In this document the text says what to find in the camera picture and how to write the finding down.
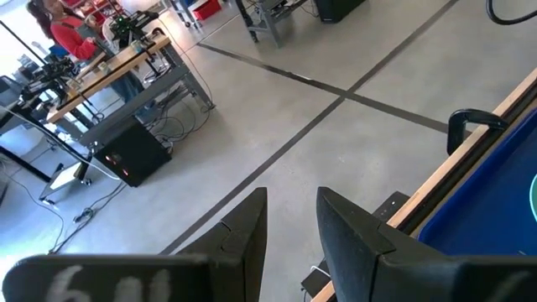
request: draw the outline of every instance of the wooden edge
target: wooden edge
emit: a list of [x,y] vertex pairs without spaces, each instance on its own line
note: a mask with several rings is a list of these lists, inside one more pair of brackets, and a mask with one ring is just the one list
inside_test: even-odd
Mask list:
[[86,67],[81,69],[81,72],[76,75],[76,80],[79,81],[83,76],[85,76],[88,72],[92,71],[97,64],[101,63],[102,59],[105,57],[105,53],[101,52],[90,64],[88,64]]
[[327,285],[325,285],[324,288],[321,289],[319,294],[317,294],[311,302],[325,302],[330,300],[332,295],[334,294],[334,285],[330,281]]
[[[167,36],[164,36],[164,39],[160,40],[157,44],[153,45],[149,49],[149,53],[155,53],[159,51],[160,49],[164,48],[167,44],[171,43],[170,39]],[[141,54],[136,60],[132,60],[128,62],[125,66],[116,69],[112,72],[112,75],[108,76],[105,80],[100,82],[98,85],[95,85],[92,87],[89,91],[86,91],[84,93],[85,96],[92,96],[98,91],[100,91],[105,86],[108,86],[113,81],[117,80],[121,76],[123,76],[127,71],[131,70],[134,66],[140,64],[145,59],[147,59],[149,56],[147,53]],[[70,101],[65,107],[61,108],[60,110],[56,110],[55,107],[50,108],[49,114],[47,115],[47,122],[58,122],[65,114],[70,112],[71,110],[75,109],[78,105],[82,104],[84,99],[80,96],[78,96],[73,101]]]
[[[502,116],[519,97],[535,82],[537,79],[537,69],[534,69],[503,102],[501,102],[493,113]],[[428,180],[410,197],[410,199],[397,211],[388,221],[388,225],[397,228],[401,222],[418,206],[421,201],[433,190],[442,178],[453,169],[453,167],[462,159],[462,157],[481,139],[488,130],[487,126],[479,126],[457,150],[446,159],[446,161],[430,176]],[[314,298],[315,302],[326,302],[334,295],[334,286],[330,281]]]

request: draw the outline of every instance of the red shirt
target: red shirt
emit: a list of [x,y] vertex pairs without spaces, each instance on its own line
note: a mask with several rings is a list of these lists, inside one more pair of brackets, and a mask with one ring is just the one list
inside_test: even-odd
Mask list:
[[[75,29],[63,25],[62,23],[69,24]],[[58,22],[53,22],[50,25],[50,31],[56,38],[56,41],[65,48],[70,54],[74,55],[79,60],[89,60],[93,53],[95,53],[96,46],[83,39],[77,32],[76,28],[80,27],[83,21],[67,16]]]

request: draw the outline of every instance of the black clamp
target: black clamp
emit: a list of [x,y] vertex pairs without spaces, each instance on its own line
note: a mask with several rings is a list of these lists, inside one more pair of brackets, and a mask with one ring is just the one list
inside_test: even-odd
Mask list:
[[460,109],[450,116],[447,129],[447,153],[453,152],[464,142],[464,133],[468,122],[487,125],[491,129],[505,130],[508,123],[501,117],[477,109]]

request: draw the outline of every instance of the red box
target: red box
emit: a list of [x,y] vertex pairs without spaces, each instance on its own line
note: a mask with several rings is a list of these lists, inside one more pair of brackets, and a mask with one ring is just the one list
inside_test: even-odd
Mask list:
[[198,20],[205,20],[221,10],[222,7],[218,0],[209,0],[206,3],[201,4],[198,8],[194,9],[192,12]]

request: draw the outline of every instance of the chair backrest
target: chair backrest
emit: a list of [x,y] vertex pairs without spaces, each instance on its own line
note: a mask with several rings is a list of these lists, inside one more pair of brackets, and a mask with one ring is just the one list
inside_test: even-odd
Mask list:
[[11,78],[0,75],[0,105],[8,106],[18,101],[23,86]]

